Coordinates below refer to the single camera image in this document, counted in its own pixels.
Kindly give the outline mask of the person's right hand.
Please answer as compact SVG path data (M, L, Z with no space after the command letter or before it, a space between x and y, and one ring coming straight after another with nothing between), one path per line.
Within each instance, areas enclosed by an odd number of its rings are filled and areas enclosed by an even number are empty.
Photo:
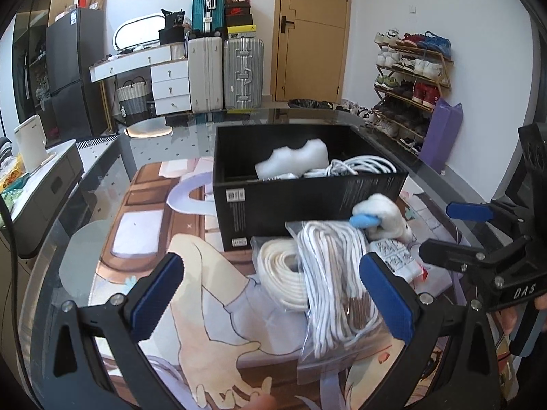
M542 296L537 297L534 300L534 304L538 310L546 310L547 294L543 294ZM517 325L517 310L514 307L510 307L500 310L497 315L503 328L504 334L509 335L510 333L512 333L513 329Z

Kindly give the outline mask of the person's left hand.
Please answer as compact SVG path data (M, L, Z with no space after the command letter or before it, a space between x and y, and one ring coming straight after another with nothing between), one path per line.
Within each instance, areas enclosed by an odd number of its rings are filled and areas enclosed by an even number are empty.
M241 410L275 410L277 402L271 394L264 394L253 398Z

